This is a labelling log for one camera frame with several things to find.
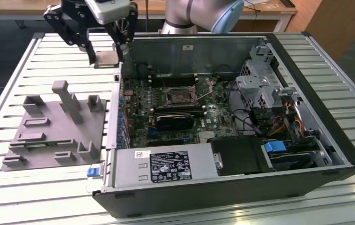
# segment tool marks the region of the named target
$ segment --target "motherboard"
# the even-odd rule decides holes
[[[227,83],[212,75],[126,79],[130,147],[204,143],[212,137],[236,136]]]

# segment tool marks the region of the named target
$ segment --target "power supply label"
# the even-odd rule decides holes
[[[192,179],[187,151],[151,154],[150,165],[154,183]]]

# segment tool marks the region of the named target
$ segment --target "metal grating table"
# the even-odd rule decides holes
[[[276,36],[355,145],[354,83],[312,37],[299,33]],[[92,34],[91,40],[96,51],[112,49],[107,34]],[[77,99],[99,94],[110,100],[112,72],[88,67],[85,53],[65,45],[57,35],[35,35],[0,97],[0,167],[24,114],[24,96],[40,94],[44,101],[59,100],[51,85],[61,79]],[[0,171],[0,224],[355,224],[355,176],[296,198],[116,220],[87,192],[88,167]]]

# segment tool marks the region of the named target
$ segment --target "circuit board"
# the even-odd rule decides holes
[[[124,81],[124,98],[127,101],[127,116],[130,124],[131,148],[148,147],[148,143],[182,140],[183,144],[199,143],[198,134],[202,131],[214,131],[218,136],[236,136],[238,128],[231,118],[226,104],[227,87],[222,82],[212,80],[212,76],[199,76],[199,81],[190,87],[154,88],[143,80],[127,79]],[[195,95],[190,100],[186,90]],[[194,118],[191,129],[175,131],[158,131],[148,122],[151,109],[155,106],[168,107],[168,104],[200,105],[203,116]]]

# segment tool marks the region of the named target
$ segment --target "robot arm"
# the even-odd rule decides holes
[[[138,4],[132,0],[60,0],[48,6],[44,19],[68,45],[77,45],[87,52],[89,64],[97,60],[91,41],[92,28],[106,28],[115,42],[119,62],[123,61],[122,46],[134,40],[138,23]],[[163,34],[196,33],[196,25],[214,33],[227,33],[243,12],[243,0],[166,0],[166,24]],[[63,14],[79,24],[73,30]],[[127,30],[118,21],[124,19]]]
[[[63,14],[77,22],[73,30],[63,19]],[[89,64],[96,62],[96,53],[89,41],[89,29],[104,27],[116,44],[119,61],[123,61],[122,45],[134,40],[138,23],[138,5],[130,0],[61,0],[60,5],[48,6],[44,19],[68,45],[77,45],[87,52]],[[127,30],[119,26],[124,19]]]
[[[163,34],[192,34],[196,26],[228,33],[243,13],[243,0],[166,0]]]

